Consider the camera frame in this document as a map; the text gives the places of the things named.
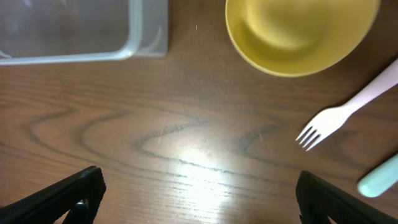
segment yellow bowl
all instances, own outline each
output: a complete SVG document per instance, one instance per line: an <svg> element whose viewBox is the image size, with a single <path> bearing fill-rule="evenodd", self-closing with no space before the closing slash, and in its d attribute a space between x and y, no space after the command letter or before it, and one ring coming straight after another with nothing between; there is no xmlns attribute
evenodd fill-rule
<svg viewBox="0 0 398 224"><path fill-rule="evenodd" d="M299 77L347 56L366 35L379 0L227 0L239 54L259 70Z"/></svg>

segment bowl rim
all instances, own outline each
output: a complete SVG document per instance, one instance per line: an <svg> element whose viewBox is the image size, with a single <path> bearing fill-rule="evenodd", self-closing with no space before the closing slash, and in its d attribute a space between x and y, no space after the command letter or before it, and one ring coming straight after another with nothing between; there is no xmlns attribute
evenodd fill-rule
<svg viewBox="0 0 398 224"><path fill-rule="evenodd" d="M320 71L323 71L323 70L325 70L325 69L327 69L327 68L330 68L331 66L337 64L338 62L340 62L341 60L343 60L345 57L347 57L347 55L349 55L349 54L350 54L350 53L363 41L363 39L364 39L364 38L367 36L367 34L369 33L371 27L372 27L373 24L374 24L374 21L376 20L376 17L377 17L377 15L378 15L379 8L380 8L380 3L381 3L381 0L375 0L375 1L377 1L377 7L375 8L375 11L374 11L374 14L373 14L373 18L371 18L371 22L368 24L368 27L366 28L365 35L363 35L363 37L358 41L358 43L354 44L354 45L347 51L347 53L344 54L344 56L342 56L340 59L336 60L335 62L333 62L333 63L331 63L331 64L329 64L329 65L327 65L326 67L324 67L324 68L322 68L322 69L308 70L307 72L301 72L301 73L299 73L299 72L297 72L297 73L283 73L283 72L272 71L272 70L266 69L266 68L264 68L264 67L258 65L256 62L254 62L253 60L251 60L251 59L239 48L238 44L236 43L236 41L235 41L235 39L234 39L234 37L233 37L233 35L232 35L231 28L229 27L229 24L228 24L228 3L229 3L230 1L234 1L234 0L226 0L226 2L225 2L225 23L226 23L226 28L227 28L227 31L228 31L229 39L232 41L232 44L233 44L234 48L236 49L236 51L238 51L238 53L240 54L240 56L242 56L242 58L245 59L245 61L247 61L247 63L249 63L250 65L252 65L252 66L255 67L256 69L258 69L258 70L260 70L260 71L262 71L262 72L268 73L268 74L270 74L270 75L275 75L275 76L278 76L278 77L288 77L288 78L295 78L295 77L303 77L303 76L306 76L306 75L313 75L313 74L318 73L318 72L320 72Z"/></svg>

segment pink fork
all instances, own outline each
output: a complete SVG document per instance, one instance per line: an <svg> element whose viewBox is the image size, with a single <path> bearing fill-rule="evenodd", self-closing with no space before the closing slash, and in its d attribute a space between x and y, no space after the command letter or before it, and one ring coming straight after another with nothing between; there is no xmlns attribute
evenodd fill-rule
<svg viewBox="0 0 398 224"><path fill-rule="evenodd" d="M398 59L347 103L318 113L299 134L300 145L310 150L339 129L357 110L398 84Z"/></svg>

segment wooden surface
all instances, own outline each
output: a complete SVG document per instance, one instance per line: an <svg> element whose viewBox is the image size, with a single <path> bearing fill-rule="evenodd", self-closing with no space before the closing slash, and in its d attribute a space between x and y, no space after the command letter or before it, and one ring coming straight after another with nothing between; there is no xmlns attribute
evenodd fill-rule
<svg viewBox="0 0 398 224"><path fill-rule="evenodd" d="M397 150L398 88L312 151L294 141L397 55L397 2L344 60L291 79L236 53L224 1L170 11L166 58L0 67L0 205L96 165L108 189L95 223L300 223L295 184L309 170L398 218L397 187L356 191Z"/></svg>

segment fork head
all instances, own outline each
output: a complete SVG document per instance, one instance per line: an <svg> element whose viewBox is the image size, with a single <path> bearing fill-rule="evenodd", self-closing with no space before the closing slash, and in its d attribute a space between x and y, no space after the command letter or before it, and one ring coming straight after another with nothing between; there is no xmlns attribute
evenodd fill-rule
<svg viewBox="0 0 398 224"><path fill-rule="evenodd" d="M301 139L299 145L304 144L303 148L308 146L308 151L339 129L350 115L343 107L325 109L312 118L296 141Z"/></svg>

